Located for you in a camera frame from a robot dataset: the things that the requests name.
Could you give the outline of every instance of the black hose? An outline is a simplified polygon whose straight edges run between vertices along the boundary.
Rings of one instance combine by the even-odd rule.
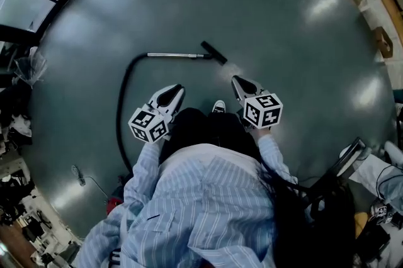
[[[136,56],[127,66],[125,76],[123,77],[122,84],[120,85],[118,107],[116,109],[116,139],[118,141],[119,151],[120,151],[120,155],[122,155],[123,163],[125,163],[127,170],[131,174],[133,172],[132,165],[130,164],[129,159],[127,158],[126,151],[125,151],[125,148],[123,147],[123,142],[122,142],[122,126],[121,126],[122,124],[121,124],[121,122],[122,122],[123,100],[125,99],[127,82],[130,78],[130,75],[132,74],[135,64],[138,61],[140,61],[146,57],[147,57],[146,53],[140,54],[140,55]]]

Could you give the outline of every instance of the vacuum nozzle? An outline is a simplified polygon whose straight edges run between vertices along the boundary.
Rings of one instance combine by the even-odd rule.
[[[221,65],[227,63],[227,58],[225,58],[220,52],[214,49],[209,43],[203,41],[201,45],[208,52],[208,55],[204,55],[203,59],[216,59]]]

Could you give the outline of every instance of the metal tube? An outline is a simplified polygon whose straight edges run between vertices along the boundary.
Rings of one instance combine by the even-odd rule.
[[[148,57],[171,57],[171,58],[203,58],[203,54],[193,54],[193,53],[147,53]]]

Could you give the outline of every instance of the person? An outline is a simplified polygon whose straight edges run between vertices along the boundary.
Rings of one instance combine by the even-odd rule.
[[[174,125],[162,148],[144,145],[124,203],[90,231],[79,267],[351,267],[345,189],[313,220],[270,129],[254,130],[256,144],[223,101],[208,116],[184,109]]]

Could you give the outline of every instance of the black hair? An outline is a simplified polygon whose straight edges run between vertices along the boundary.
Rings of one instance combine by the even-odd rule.
[[[303,187],[290,184],[268,167],[261,170],[259,178],[273,203],[276,268],[353,266],[355,207],[351,191],[342,179],[327,175],[327,188],[311,205],[313,209],[323,200],[324,208],[311,211],[315,214],[311,218],[307,196],[298,191]]]

